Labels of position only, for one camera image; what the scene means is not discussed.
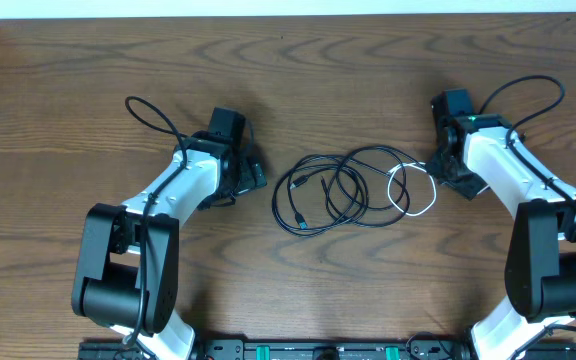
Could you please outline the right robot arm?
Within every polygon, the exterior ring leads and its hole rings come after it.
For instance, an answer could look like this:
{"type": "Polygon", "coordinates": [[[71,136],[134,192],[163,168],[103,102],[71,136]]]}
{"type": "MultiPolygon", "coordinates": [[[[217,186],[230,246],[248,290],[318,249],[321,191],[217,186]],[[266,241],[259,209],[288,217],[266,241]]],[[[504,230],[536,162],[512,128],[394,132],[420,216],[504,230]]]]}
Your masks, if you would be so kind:
{"type": "Polygon", "coordinates": [[[513,230],[506,295],[475,323],[463,359],[563,359],[536,344],[553,330],[576,332],[576,188],[550,172],[498,114],[475,112],[468,92],[448,90],[431,109],[438,149],[427,171],[467,199],[491,190],[513,230]]]}

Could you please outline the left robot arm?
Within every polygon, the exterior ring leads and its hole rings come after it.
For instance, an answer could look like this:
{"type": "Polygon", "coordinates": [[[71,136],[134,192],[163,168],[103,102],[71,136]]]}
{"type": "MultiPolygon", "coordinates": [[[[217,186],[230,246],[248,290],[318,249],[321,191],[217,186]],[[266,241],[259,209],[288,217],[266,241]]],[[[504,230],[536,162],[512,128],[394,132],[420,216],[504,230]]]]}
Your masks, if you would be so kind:
{"type": "Polygon", "coordinates": [[[71,295],[76,315],[157,359],[190,358],[195,332],[175,310],[180,229],[195,211],[231,206],[265,186],[241,144],[246,125],[242,114],[214,109],[207,130],[184,139],[142,192],[89,210],[71,295]]]}

